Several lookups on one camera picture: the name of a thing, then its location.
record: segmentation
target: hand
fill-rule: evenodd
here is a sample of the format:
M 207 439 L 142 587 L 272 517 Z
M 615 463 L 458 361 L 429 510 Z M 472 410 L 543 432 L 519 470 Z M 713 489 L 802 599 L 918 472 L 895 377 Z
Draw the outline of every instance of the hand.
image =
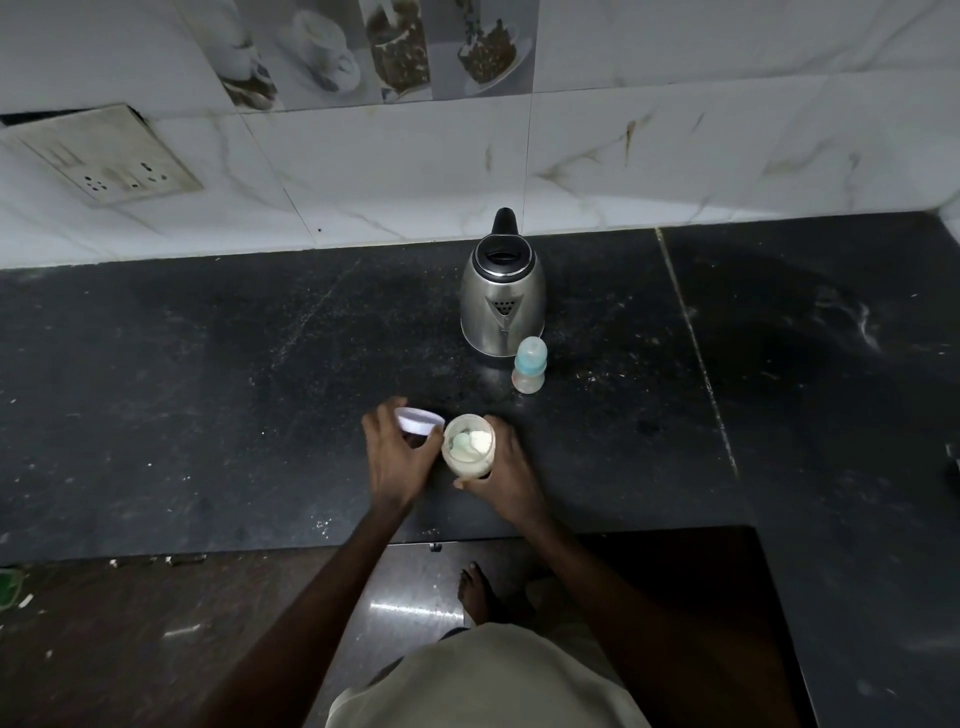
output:
M 405 510 L 423 490 L 430 466 L 437 459 L 444 436 L 434 427 L 426 442 L 413 449 L 403 440 L 396 410 L 405 397 L 390 397 L 363 416 L 370 461 L 371 506 Z
M 453 485 L 487 501 L 518 531 L 549 520 L 550 509 L 514 429 L 499 417 L 484 418 L 493 427 L 496 452 L 493 469 L 482 479 L 458 477 Z

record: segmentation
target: kettle lid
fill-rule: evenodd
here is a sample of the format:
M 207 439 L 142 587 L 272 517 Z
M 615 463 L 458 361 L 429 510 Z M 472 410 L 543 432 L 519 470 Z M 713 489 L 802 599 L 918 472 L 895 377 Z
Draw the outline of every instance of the kettle lid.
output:
M 537 254 L 520 235 L 490 234 L 473 249 L 473 268 L 486 280 L 496 283 L 512 283 L 526 276 Z

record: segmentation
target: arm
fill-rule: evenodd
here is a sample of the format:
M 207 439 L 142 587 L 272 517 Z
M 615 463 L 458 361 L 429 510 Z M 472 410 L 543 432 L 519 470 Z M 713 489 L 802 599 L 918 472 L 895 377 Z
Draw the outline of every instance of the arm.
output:
M 488 500 L 564 583 L 624 686 L 653 725 L 755 725 L 753 700 L 670 613 L 587 551 L 550 515 L 516 434 L 488 417 L 496 433 L 489 478 L 454 485 Z
M 438 429 L 420 448 L 403 441 L 393 398 L 363 418 L 371 506 L 348 541 L 207 699 L 199 726 L 299 726 L 306 720 L 347 621 L 440 452 Z

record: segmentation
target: electric kettle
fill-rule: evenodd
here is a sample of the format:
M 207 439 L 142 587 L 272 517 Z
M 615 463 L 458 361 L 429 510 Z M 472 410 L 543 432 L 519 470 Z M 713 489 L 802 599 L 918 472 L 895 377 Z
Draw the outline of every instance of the electric kettle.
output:
M 488 356 L 515 356 L 527 336 L 543 333 L 546 280 L 537 253 L 502 207 L 493 230 L 477 243 L 460 288 L 460 328 Z

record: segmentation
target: white marble tile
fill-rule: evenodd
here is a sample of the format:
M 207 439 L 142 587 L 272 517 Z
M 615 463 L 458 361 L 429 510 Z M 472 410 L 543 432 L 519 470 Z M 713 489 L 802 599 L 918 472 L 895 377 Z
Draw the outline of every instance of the white marble tile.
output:
M 917 208 L 960 193 L 960 68 L 851 74 L 844 83 L 883 129 Z
M 960 243 L 960 196 L 950 200 L 940 209 L 940 219 L 944 221 L 944 225 L 957 243 Z
M 127 103 L 148 118 L 233 112 L 169 0 L 4 2 L 0 112 Z
M 523 228 L 729 220 L 822 85 L 797 77 L 537 94 Z M 810 214 L 790 206 L 769 212 Z
M 924 206 L 882 122 L 851 87 L 855 76 L 829 77 L 790 120 L 734 220 Z
M 884 0 L 541 0 L 534 90 L 836 71 L 884 5 Z
M 844 70 L 957 67 L 958 34 L 956 0 L 890 0 L 876 10 L 870 28 L 845 59 Z
M 541 0 L 535 91 L 960 64 L 955 0 Z
M 246 118 L 322 246 L 475 237 L 520 218 L 530 96 Z
M 153 126 L 202 191 L 90 207 L 69 182 L 0 145 L 0 268 L 313 247 L 240 117 Z

